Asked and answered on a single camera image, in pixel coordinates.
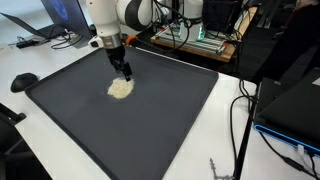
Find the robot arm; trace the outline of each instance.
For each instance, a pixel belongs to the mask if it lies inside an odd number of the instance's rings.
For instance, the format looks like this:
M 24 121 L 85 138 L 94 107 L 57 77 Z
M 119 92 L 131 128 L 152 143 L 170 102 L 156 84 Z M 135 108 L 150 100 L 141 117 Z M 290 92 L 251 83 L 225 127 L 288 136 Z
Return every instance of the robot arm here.
M 105 48 L 116 72 L 122 72 L 129 81 L 132 72 L 129 63 L 124 61 L 119 20 L 137 31 L 144 30 L 151 22 L 152 0 L 86 0 L 86 4 L 97 30 L 97 36 L 89 45 Z

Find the black tray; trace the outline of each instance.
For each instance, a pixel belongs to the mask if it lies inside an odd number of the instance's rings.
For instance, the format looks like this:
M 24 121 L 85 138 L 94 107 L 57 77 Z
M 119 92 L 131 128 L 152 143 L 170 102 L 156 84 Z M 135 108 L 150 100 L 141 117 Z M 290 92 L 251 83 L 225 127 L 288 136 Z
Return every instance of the black tray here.
M 26 90 L 111 179 L 161 179 L 217 79 L 216 72 L 126 47 L 136 84 L 107 95 L 116 77 L 96 50 Z

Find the white table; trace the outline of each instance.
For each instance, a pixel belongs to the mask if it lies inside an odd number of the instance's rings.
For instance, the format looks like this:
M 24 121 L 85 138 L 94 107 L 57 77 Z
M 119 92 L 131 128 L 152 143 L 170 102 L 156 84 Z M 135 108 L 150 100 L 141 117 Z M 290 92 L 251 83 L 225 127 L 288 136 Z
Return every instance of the white table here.
M 17 113 L 27 115 L 16 128 L 53 179 L 109 179 L 25 93 L 10 91 L 11 82 L 18 74 L 31 72 L 42 79 L 93 51 L 89 47 L 55 51 L 50 49 L 51 43 L 56 42 L 0 51 L 0 102 Z M 210 158 L 216 164 L 218 175 L 232 175 L 234 162 L 229 109 L 232 100 L 241 95 L 238 83 L 236 78 L 219 74 L 218 82 L 164 179 L 213 180 Z M 254 84 L 246 82 L 245 86 L 250 94 L 254 94 Z M 237 101 L 233 110 L 237 150 L 248 118 L 247 102 L 245 99 Z
M 290 157 L 303 165 L 297 149 L 278 141 L 274 138 L 265 136 L 272 147 L 280 154 Z M 305 161 L 311 166 L 309 156 L 304 155 Z M 320 159 L 313 158 L 316 164 L 317 172 L 320 172 Z M 243 170 L 242 180 L 313 180 L 309 175 L 299 172 L 287 165 L 279 158 L 263 141 L 260 134 L 251 129 Z

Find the laptop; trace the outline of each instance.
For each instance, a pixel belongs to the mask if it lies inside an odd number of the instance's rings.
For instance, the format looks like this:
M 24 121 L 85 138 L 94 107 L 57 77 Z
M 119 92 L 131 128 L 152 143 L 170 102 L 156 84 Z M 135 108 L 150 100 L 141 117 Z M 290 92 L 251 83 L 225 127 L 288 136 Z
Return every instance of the laptop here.
M 39 30 L 36 30 L 32 26 L 30 26 L 29 24 L 27 24 L 26 22 L 24 22 L 23 20 L 21 20 L 18 17 L 11 16 L 11 15 L 4 14 L 4 13 L 0 13 L 0 14 L 5 16 L 6 18 L 11 20 L 12 22 L 16 23 L 20 27 L 24 28 L 25 30 L 27 30 L 31 34 L 34 34 L 36 36 L 40 36 L 40 37 L 43 37 L 43 38 L 46 38 L 46 39 L 53 39 L 53 38 L 61 36 L 62 34 L 65 33 L 64 28 L 59 27 L 59 26 L 54 25 L 54 24 L 49 25 L 49 26 L 44 27 L 44 28 L 41 28 Z
M 270 82 L 275 81 L 264 79 L 260 85 L 254 129 L 320 156 L 320 69 L 313 69 L 288 90 Z M 272 86 L 275 91 L 266 89 Z
M 52 22 L 86 39 L 92 34 L 78 0 L 41 0 Z

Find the laptop screen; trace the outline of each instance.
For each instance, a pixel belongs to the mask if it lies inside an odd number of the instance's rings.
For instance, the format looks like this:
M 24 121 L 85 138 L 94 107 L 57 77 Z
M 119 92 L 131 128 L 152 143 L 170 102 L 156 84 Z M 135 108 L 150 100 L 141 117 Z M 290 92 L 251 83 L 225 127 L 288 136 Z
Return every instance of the laptop screen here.
M 87 21 L 78 0 L 41 0 L 54 24 L 91 39 Z

